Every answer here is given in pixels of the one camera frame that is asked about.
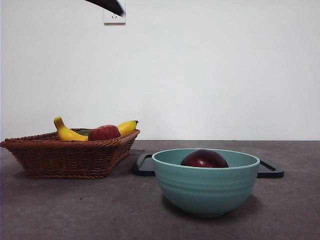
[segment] black tray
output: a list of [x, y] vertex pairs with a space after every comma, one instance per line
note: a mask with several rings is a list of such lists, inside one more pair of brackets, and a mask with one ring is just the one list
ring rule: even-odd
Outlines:
[[[138, 176], [155, 176], [154, 165], [152, 163], [152, 153], [142, 154], [133, 166], [133, 174]], [[285, 171], [265, 160], [260, 159], [258, 179], [278, 179], [285, 175]]]

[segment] bowl rim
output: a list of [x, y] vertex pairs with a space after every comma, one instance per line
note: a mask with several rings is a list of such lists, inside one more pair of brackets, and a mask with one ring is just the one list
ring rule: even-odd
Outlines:
[[[242, 155], [247, 155], [249, 157], [252, 157], [256, 160], [255, 163], [253, 164], [249, 164], [249, 165], [244, 165], [244, 166], [233, 166], [233, 167], [200, 167], [200, 166], [185, 166], [185, 165], [178, 165], [178, 164], [172, 164], [172, 163], [167, 163], [164, 161], [160, 161], [156, 159], [156, 155], [164, 153], [164, 152], [171, 152], [171, 151], [178, 151], [178, 150], [200, 150], [200, 149], [204, 149], [204, 150], [218, 150], [218, 151], [223, 151], [223, 152], [232, 152], [232, 153], [237, 153], [237, 154], [242, 154]], [[257, 156], [245, 153], [245, 152], [241, 152], [241, 151], [233, 151], [233, 150], [226, 150], [226, 149], [219, 149], [219, 148], [202, 148], [202, 147], [185, 147], [185, 148], [172, 148], [172, 149], [166, 149], [166, 150], [162, 150], [162, 151], [157, 151], [154, 154], [152, 154], [152, 160], [160, 163], [160, 164], [164, 164], [164, 165], [168, 165], [168, 166], [173, 166], [173, 167], [177, 167], [177, 168], [184, 168], [184, 169], [199, 169], [199, 170], [204, 170], [204, 171], [228, 171], [228, 170], [235, 170], [235, 169], [247, 169], [247, 168], [252, 168], [254, 166], [257, 166], [260, 164], [260, 159]]]

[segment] teal bowl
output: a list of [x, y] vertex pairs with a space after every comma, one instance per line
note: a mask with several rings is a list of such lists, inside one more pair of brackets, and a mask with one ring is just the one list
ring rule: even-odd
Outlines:
[[156, 152], [152, 162], [164, 196], [187, 213], [216, 217], [229, 212], [250, 195], [258, 174], [256, 156], [230, 150], [209, 149], [219, 153], [229, 167], [194, 167], [182, 160], [198, 149], [178, 148]]

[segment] yellow banana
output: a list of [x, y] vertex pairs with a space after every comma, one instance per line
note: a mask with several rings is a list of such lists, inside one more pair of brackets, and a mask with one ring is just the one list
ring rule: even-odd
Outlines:
[[56, 127], [58, 132], [59, 139], [62, 141], [71, 141], [71, 140], [78, 140], [78, 141], [88, 141], [88, 136], [83, 136], [75, 131], [67, 128], [62, 121], [61, 116], [57, 116], [54, 118], [53, 123]]
[[138, 124], [137, 120], [129, 120], [119, 124], [117, 127], [119, 129], [119, 132], [123, 136], [135, 130], [137, 124]]

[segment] green fruit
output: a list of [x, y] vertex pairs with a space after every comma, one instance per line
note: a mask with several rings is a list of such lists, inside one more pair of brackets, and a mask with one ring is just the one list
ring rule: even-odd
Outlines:
[[83, 130], [78, 131], [78, 134], [83, 135], [83, 136], [88, 136], [90, 130], [91, 129], [83, 129]]

